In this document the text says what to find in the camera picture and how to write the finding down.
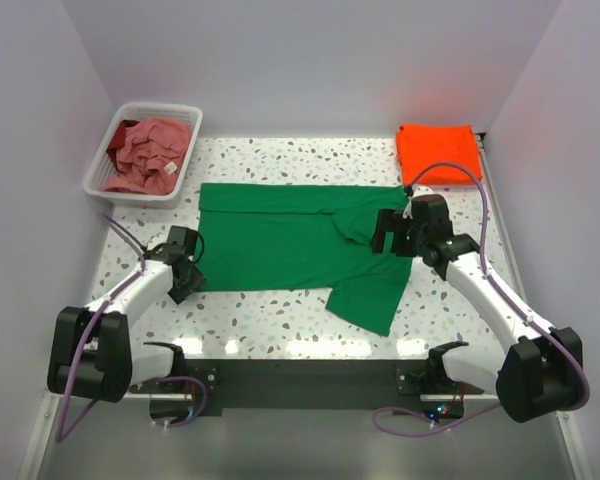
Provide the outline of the green t shirt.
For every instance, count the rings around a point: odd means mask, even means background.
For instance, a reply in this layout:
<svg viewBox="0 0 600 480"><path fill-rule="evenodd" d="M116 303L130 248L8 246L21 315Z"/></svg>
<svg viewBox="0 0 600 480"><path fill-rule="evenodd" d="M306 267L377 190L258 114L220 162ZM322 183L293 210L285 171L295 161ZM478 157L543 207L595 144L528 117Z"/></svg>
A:
<svg viewBox="0 0 600 480"><path fill-rule="evenodd" d="M328 288L326 308L386 336L412 261L371 250L380 210L402 210L399 187L205 183L199 268L207 292Z"/></svg>

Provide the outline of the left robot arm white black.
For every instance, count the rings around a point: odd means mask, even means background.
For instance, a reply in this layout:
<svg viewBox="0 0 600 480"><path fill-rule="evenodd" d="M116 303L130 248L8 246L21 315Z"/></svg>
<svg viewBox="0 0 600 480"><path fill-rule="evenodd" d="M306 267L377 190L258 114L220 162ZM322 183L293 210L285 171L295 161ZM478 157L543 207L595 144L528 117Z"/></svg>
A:
<svg viewBox="0 0 600 480"><path fill-rule="evenodd" d="M173 226L166 240L141 253L124 280L85 306L67 306L56 319L47 387L56 394L118 402L130 387L183 375L184 353L167 342L134 346L131 327L159 300L179 305L205 281L199 232Z"/></svg>

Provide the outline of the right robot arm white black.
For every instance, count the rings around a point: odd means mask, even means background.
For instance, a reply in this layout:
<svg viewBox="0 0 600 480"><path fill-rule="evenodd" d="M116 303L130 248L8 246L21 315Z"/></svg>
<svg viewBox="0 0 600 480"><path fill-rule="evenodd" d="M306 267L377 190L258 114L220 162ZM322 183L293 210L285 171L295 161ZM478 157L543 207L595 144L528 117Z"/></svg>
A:
<svg viewBox="0 0 600 480"><path fill-rule="evenodd" d="M470 354L465 341L434 347L422 385L463 383L494 394L518 423L587 403L580 336L554 327L502 283L483 246L454 232L442 196L416 195L404 210L380 210L371 249L421 259L471 304L502 348L502 356L489 356Z"/></svg>

